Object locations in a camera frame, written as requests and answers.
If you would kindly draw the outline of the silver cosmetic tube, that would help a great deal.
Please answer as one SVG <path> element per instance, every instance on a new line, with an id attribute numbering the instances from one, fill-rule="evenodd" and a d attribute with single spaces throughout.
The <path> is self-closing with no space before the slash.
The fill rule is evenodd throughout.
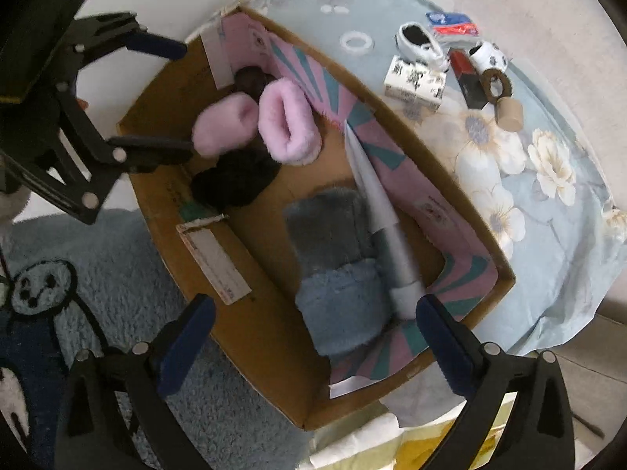
<path id="1" fill-rule="evenodd" d="M 348 121 L 344 123 L 343 133 L 346 157 L 357 188 L 366 200 L 370 234 L 394 313 L 399 319 L 415 319 L 415 308 L 425 294 L 418 261 L 397 211 Z"/>

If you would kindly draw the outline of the small pink fluffy sock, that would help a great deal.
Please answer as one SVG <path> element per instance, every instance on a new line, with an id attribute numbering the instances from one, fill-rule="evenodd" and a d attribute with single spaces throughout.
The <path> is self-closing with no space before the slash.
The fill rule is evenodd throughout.
<path id="1" fill-rule="evenodd" d="M 258 115 L 258 104 L 244 92 L 209 105 L 194 122 L 194 149 L 201 157 L 212 158 L 247 145 L 257 135 Z"/>

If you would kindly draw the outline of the black bottle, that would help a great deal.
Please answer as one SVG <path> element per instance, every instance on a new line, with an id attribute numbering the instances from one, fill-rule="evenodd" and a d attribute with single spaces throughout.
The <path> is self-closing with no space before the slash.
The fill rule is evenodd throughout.
<path id="1" fill-rule="evenodd" d="M 231 94 L 244 92 L 257 104 L 266 86 L 274 80 L 258 67 L 245 67 L 235 74 Z M 190 191 L 194 200 L 223 212 L 248 206 L 279 173 L 279 163 L 270 156 L 258 133 L 247 145 L 218 157 L 215 166 L 194 174 Z"/>

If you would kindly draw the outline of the grey blue fluffy sock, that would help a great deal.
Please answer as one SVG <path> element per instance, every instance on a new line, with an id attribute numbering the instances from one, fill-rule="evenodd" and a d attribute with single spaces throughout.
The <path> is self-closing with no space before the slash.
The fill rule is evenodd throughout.
<path id="1" fill-rule="evenodd" d="M 300 266 L 295 304 L 315 351 L 332 360 L 367 346 L 391 318 L 391 301 L 361 194 L 337 187 L 284 209 Z"/>

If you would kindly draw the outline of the large pink fluffy sock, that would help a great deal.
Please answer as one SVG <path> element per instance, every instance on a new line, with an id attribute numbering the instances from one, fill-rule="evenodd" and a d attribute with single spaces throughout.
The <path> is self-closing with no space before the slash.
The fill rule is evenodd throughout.
<path id="1" fill-rule="evenodd" d="M 264 89 L 258 131 L 270 156 L 283 165 L 309 165 L 322 150 L 312 107 L 304 91 L 290 79 L 275 80 Z"/>

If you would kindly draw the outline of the beige cylinder jar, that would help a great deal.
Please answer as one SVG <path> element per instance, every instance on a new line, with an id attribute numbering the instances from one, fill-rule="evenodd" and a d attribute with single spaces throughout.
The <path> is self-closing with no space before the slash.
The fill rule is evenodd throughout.
<path id="1" fill-rule="evenodd" d="M 520 101 L 511 97 L 499 98 L 495 106 L 495 120 L 507 132 L 520 132 L 524 126 L 524 110 Z"/>

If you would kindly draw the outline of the red and black box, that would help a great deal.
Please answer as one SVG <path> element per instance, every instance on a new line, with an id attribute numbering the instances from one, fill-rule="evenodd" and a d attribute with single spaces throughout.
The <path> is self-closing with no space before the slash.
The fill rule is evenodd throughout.
<path id="1" fill-rule="evenodd" d="M 453 48 L 448 51 L 449 62 L 455 73 L 467 107 L 482 109 L 488 104 L 480 76 L 470 62 L 470 58 L 463 49 Z"/>

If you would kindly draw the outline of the white box with calligraphy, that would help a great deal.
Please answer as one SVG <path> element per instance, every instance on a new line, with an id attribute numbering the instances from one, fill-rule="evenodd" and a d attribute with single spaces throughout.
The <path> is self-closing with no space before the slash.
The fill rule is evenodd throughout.
<path id="1" fill-rule="evenodd" d="M 446 75 L 394 55 L 384 79 L 386 97 L 437 110 L 443 98 Z"/>

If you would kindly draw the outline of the panda sock with black opening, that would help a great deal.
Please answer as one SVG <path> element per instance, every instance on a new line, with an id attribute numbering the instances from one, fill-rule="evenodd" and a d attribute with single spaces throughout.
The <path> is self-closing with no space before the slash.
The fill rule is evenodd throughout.
<path id="1" fill-rule="evenodd" d="M 403 23 L 394 38 L 400 56 L 405 61 L 422 64 L 439 72 L 448 71 L 448 56 L 424 25 L 415 21 Z"/>

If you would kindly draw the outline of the red blue plastic packet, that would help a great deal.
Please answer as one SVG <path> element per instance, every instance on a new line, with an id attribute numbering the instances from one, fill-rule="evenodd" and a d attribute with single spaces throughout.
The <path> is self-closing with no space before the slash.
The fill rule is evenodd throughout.
<path id="1" fill-rule="evenodd" d="M 439 42 L 473 42 L 480 37 L 475 22 L 466 14 L 428 12 L 428 25 Z"/>

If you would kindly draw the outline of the cardboard box with pink lining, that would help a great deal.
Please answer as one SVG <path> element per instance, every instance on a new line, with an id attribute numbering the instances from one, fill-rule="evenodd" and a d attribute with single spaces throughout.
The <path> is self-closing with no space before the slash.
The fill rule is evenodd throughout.
<path id="1" fill-rule="evenodd" d="M 328 188 L 354 186 L 345 126 L 392 202 L 427 291 L 452 316 L 477 326 L 515 285 L 515 273 L 470 199 L 380 94 L 247 6 L 212 18 L 186 56 L 158 73 L 121 120 L 121 135 L 188 137 L 197 115 L 232 91 L 230 75 L 252 66 L 303 90 L 323 140 L 314 163 L 282 166 L 252 204 L 217 214 L 191 196 L 191 177 L 204 159 L 159 166 L 131 182 L 183 295 L 215 298 L 212 335 L 221 349 L 294 425 L 314 430 L 381 399 L 433 362 L 417 326 L 397 320 L 369 347 L 333 364 L 315 352 L 295 304 L 300 270 L 283 212 Z"/>

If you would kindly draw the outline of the floral light blue tablecloth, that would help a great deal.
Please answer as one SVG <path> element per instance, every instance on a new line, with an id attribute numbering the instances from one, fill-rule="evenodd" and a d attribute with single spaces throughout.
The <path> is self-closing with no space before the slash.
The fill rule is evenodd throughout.
<path id="1" fill-rule="evenodd" d="M 568 343 L 626 265 L 626 47 L 596 0 L 241 0 L 374 92 L 401 24 L 457 11 L 510 61 L 518 133 L 449 80 L 437 110 L 392 101 L 489 225 L 515 286 L 479 324 L 517 354 Z"/>

